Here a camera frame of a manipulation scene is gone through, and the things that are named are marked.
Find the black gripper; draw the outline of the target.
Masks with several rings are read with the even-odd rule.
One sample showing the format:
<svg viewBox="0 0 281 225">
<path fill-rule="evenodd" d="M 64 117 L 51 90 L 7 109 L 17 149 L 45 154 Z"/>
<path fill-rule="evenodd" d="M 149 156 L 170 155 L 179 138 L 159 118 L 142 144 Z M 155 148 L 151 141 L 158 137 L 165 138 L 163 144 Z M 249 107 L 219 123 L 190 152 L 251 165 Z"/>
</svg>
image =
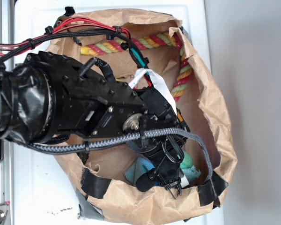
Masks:
<svg viewBox="0 0 281 225">
<path fill-rule="evenodd" d="M 165 135 L 146 140 L 129 141 L 127 146 L 142 158 L 149 160 L 157 170 L 156 185 L 166 190 L 181 190 L 183 177 L 180 163 L 184 159 L 182 147 L 186 139 L 178 135 Z"/>
</svg>

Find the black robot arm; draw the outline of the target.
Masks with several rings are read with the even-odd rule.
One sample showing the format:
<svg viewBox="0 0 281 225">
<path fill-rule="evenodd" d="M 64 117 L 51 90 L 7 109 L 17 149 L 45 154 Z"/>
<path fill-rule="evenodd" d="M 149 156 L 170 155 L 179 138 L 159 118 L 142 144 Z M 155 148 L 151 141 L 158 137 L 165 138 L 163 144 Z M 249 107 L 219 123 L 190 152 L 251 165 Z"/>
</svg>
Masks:
<svg viewBox="0 0 281 225">
<path fill-rule="evenodd" d="M 125 143 L 153 167 L 136 179 L 145 192 L 154 185 L 182 189 L 181 169 L 188 126 L 164 80 L 151 70 L 151 86 L 118 82 L 109 64 L 39 52 L 12 71 L 0 60 L 0 139 L 52 154 L 103 150 Z"/>
</svg>

